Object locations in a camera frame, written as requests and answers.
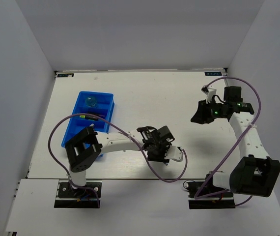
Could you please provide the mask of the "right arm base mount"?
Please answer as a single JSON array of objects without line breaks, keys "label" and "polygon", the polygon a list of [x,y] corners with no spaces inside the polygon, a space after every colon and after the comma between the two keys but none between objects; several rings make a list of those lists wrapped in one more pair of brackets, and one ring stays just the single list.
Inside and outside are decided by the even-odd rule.
[{"label": "right arm base mount", "polygon": [[233,193],[223,191],[223,189],[214,187],[211,183],[205,186],[198,199],[195,194],[200,189],[202,181],[186,180],[183,182],[183,188],[188,192],[189,209],[234,209],[235,201]]}]

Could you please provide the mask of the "yellow cap black highlighter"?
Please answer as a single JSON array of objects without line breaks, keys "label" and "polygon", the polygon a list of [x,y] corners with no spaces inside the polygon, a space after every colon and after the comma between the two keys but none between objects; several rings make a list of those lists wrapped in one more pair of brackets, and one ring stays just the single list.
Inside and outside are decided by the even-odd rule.
[{"label": "yellow cap black highlighter", "polygon": [[91,119],[91,117],[86,116],[86,115],[81,115],[81,116],[79,116],[79,118],[82,118],[82,119]]}]

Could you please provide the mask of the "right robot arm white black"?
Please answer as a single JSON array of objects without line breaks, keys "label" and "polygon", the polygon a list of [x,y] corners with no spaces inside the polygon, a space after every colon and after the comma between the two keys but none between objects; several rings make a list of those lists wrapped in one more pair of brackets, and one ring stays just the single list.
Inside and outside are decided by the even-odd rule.
[{"label": "right robot arm white black", "polygon": [[196,199],[232,192],[250,196],[269,197],[280,174],[280,162],[271,159],[259,137],[255,121],[258,115],[250,103],[243,102],[241,87],[225,87],[219,102],[216,89],[204,86],[206,99],[198,103],[191,122],[210,124],[217,118],[225,118],[232,127],[239,148],[240,161],[231,172],[211,171],[196,191]]}]

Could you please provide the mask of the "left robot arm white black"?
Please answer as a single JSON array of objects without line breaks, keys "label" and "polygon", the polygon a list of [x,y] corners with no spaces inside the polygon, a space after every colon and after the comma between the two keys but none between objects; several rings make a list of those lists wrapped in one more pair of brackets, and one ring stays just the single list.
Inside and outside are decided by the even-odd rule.
[{"label": "left robot arm white black", "polygon": [[86,127],[65,144],[69,162],[70,191],[75,196],[86,192],[86,170],[96,158],[105,153],[117,151],[140,151],[147,153],[148,161],[182,161],[181,148],[173,146],[174,136],[167,126],[156,129],[152,126],[139,127],[124,135],[120,132],[97,132]]}]

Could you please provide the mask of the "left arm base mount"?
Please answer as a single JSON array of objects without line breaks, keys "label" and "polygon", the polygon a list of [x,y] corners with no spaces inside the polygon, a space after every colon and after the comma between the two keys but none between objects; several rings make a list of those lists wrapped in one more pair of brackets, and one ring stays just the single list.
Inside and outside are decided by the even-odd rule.
[{"label": "left arm base mount", "polygon": [[99,208],[101,203],[102,181],[88,181],[88,189],[73,189],[67,181],[57,186],[54,208]]}]

